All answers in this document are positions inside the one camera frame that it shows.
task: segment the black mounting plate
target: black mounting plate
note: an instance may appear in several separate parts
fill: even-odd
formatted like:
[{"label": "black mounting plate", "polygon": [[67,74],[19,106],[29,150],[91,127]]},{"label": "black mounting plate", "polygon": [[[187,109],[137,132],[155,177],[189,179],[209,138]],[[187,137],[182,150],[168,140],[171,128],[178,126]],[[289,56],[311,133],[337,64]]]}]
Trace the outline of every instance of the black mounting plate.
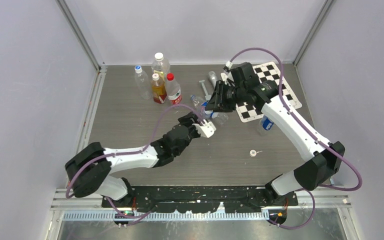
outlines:
[{"label": "black mounting plate", "polygon": [[[157,213],[215,212],[223,203],[226,213],[258,213],[268,206],[264,198],[265,188],[256,185],[215,185],[215,186],[132,186],[133,198],[129,203],[114,201],[117,208],[131,208],[135,197],[138,212],[153,210]],[[282,207],[288,199],[289,206],[297,206],[294,192],[290,192],[270,206]],[[102,199],[103,208],[111,208]]]}]

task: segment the tabletop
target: tabletop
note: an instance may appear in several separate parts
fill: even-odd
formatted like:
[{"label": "tabletop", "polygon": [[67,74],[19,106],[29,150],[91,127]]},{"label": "tabletop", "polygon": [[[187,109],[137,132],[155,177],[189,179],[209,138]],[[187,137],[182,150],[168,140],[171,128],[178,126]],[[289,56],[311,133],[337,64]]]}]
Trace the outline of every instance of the tabletop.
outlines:
[{"label": "tabletop", "polygon": [[[292,64],[285,64],[284,77],[302,103],[297,111],[311,125],[301,84]],[[151,68],[143,67],[151,77]],[[204,97],[200,80],[209,71],[218,76],[222,65],[172,65],[171,72],[181,87],[181,103],[193,107],[190,95]],[[89,142],[100,142],[104,148],[125,149],[146,145],[157,119],[171,103],[155,103],[140,97],[134,79],[134,66],[109,66]],[[205,86],[210,93],[209,81]],[[161,121],[154,140],[161,138],[177,119],[190,110],[175,108]],[[136,168],[114,173],[127,178],[131,185],[264,185],[282,173],[302,165],[298,151],[282,131],[274,125],[265,135],[257,132],[258,120],[243,123],[236,111],[228,113],[228,121],[210,138],[193,139],[173,162],[157,168]],[[259,152],[255,157],[250,151]]]}]

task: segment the crushed plastic bottle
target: crushed plastic bottle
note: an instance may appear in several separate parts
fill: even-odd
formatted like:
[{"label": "crushed plastic bottle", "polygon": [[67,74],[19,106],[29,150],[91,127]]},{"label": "crushed plastic bottle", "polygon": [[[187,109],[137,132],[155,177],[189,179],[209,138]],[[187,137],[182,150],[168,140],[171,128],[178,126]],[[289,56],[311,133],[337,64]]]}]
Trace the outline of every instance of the crushed plastic bottle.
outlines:
[{"label": "crushed plastic bottle", "polygon": [[228,115],[225,112],[213,112],[205,110],[205,106],[207,106],[207,101],[205,101],[200,96],[191,95],[190,100],[195,106],[196,110],[201,113],[202,117],[205,119],[214,120],[218,125],[223,125],[228,119]]}]

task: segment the black and white checkerboard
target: black and white checkerboard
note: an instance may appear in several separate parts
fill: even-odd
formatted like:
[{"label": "black and white checkerboard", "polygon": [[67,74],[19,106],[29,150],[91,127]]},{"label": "black and white checkerboard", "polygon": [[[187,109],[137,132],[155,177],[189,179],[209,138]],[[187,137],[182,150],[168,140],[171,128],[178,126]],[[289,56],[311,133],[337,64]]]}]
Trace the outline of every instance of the black and white checkerboard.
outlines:
[{"label": "black and white checkerboard", "polygon": [[[274,62],[271,61],[264,64],[256,65],[256,66],[253,66],[253,68],[255,73],[259,77],[260,83],[266,80],[274,80],[277,83],[277,85],[279,85],[281,72],[279,71],[278,66],[276,66]],[[225,83],[229,84],[228,76],[226,74],[222,73],[221,79]],[[294,91],[292,91],[285,77],[283,77],[283,81],[282,81],[282,90],[283,90],[283,95],[286,96],[290,104],[295,109],[299,109],[303,106],[301,102],[298,101],[297,96],[295,95]],[[263,117],[263,114],[261,113],[260,110],[257,110],[252,105],[248,105],[246,102],[236,104],[236,111],[237,111],[237,114],[239,115],[240,120],[243,123],[261,119]]]}]

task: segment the small white cap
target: small white cap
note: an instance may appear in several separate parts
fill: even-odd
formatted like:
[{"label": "small white cap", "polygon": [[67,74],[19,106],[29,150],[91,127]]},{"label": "small white cap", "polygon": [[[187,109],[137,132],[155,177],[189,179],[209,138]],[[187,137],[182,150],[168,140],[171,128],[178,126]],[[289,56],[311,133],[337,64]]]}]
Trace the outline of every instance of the small white cap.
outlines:
[{"label": "small white cap", "polygon": [[142,67],[140,65],[137,65],[137,66],[134,67],[134,71],[137,74],[140,74],[140,73],[142,73]]},{"label": "small white cap", "polygon": [[158,62],[161,62],[164,59],[164,55],[161,52],[155,53],[154,57]]},{"label": "small white cap", "polygon": [[251,151],[249,151],[249,155],[251,157],[255,157],[255,156],[257,156],[257,151],[256,150],[251,150]]},{"label": "small white cap", "polygon": [[152,80],[158,81],[158,79],[160,79],[160,75],[158,75],[157,73],[152,74]]}]

